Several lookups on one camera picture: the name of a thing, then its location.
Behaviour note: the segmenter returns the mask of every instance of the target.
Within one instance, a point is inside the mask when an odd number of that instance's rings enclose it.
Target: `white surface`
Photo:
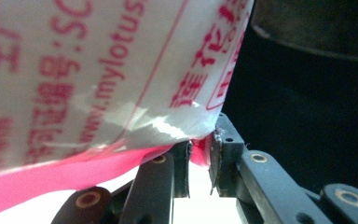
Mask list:
[[[105,183],[101,187],[114,190],[126,184],[135,177],[137,168]],[[216,193],[209,195],[211,181],[208,171],[190,163],[190,196],[191,199],[175,199],[173,208],[173,223],[241,223],[235,199],[221,199]],[[73,193],[73,190],[63,190],[48,193],[19,204],[0,213],[0,224],[48,224],[54,218],[62,204]]]

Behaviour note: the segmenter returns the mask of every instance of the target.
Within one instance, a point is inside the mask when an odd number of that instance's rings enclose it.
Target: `metal rivet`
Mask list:
[[[255,154],[252,154],[252,155],[251,155],[251,160],[252,160],[252,161],[255,161],[255,162],[266,162],[266,161],[268,161],[269,159],[268,159],[266,156],[264,156],[264,155],[255,153]]]
[[[336,189],[336,196],[342,202],[358,207],[358,195],[345,189]]]
[[[155,164],[160,164],[160,163],[163,163],[167,160],[167,158],[165,158],[165,156],[159,156],[159,157],[156,157],[155,159],[152,160],[153,163]]]
[[[78,208],[89,208],[97,204],[101,200],[101,194],[97,191],[88,191],[81,194],[76,199],[76,206]]]

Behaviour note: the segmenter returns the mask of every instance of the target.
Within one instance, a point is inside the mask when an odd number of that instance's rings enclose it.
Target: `plastic bag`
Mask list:
[[[0,0],[0,210],[210,133],[252,5]]]

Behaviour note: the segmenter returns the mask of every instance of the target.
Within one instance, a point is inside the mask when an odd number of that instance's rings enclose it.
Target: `black plastic part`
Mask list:
[[[131,185],[132,181],[111,193],[111,200],[99,224],[118,224]]]
[[[237,199],[249,206],[255,207],[255,201],[252,198],[251,193],[245,185],[240,173],[237,176],[237,187],[236,187]]]
[[[173,167],[170,153],[139,167],[118,223],[172,223]]]
[[[51,224],[99,223],[109,200],[110,192],[104,188],[77,191],[63,204]]]
[[[212,187],[217,188],[220,197],[236,197],[238,171],[235,164],[244,150],[247,148],[243,139],[228,117],[221,113],[213,133],[209,169]]]
[[[265,223],[331,223],[269,154],[244,152],[239,170]]]
[[[301,188],[306,194],[307,196],[314,202],[314,203],[319,203],[321,200],[321,196],[319,194],[316,194],[308,189],[304,189]]]
[[[173,157],[174,163],[174,197],[190,197],[188,187],[188,162],[190,161],[192,145],[190,142],[175,144],[168,153]]]
[[[334,223],[358,223],[358,189],[343,184],[324,187],[321,205]]]

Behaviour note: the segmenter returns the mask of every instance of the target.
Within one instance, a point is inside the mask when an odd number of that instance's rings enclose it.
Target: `dark background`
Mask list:
[[[358,63],[278,45],[249,26],[223,112],[301,187],[358,188]]]

